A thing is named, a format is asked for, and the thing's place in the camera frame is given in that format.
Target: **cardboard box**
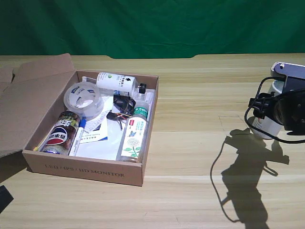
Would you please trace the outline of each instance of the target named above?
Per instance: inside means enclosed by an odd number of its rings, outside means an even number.
[[[157,103],[157,76],[121,73],[134,76],[139,82],[146,83],[147,88],[156,90],[143,161],[132,163],[33,151],[65,110],[65,91],[83,76],[96,78],[99,72],[76,71],[69,54],[21,65],[12,83],[11,70],[0,71],[0,157],[22,150],[35,173],[136,186],[143,184]]]

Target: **wood grain tabletop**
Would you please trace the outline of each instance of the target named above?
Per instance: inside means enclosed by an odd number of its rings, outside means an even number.
[[[39,58],[0,56],[0,67]],[[0,184],[14,197],[1,229],[304,228],[304,144],[259,140],[244,122],[272,64],[305,64],[304,53],[72,60],[76,69],[160,77],[143,187],[35,174],[10,155],[0,159]]]

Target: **green fabric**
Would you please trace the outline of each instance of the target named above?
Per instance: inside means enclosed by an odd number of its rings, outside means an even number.
[[[305,52],[303,0],[0,0],[0,55]]]

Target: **pepsi can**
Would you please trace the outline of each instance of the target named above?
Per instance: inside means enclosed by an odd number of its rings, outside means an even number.
[[[68,155],[80,121],[81,119],[76,113],[62,112],[42,152]]]

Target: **white marker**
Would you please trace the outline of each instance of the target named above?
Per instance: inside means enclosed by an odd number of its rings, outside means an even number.
[[[81,136],[82,136],[82,133],[84,132],[85,126],[86,126],[86,119],[82,119],[80,122],[80,126],[78,127],[72,147],[70,149],[69,156],[76,156],[77,149],[78,149],[78,146],[80,145]]]

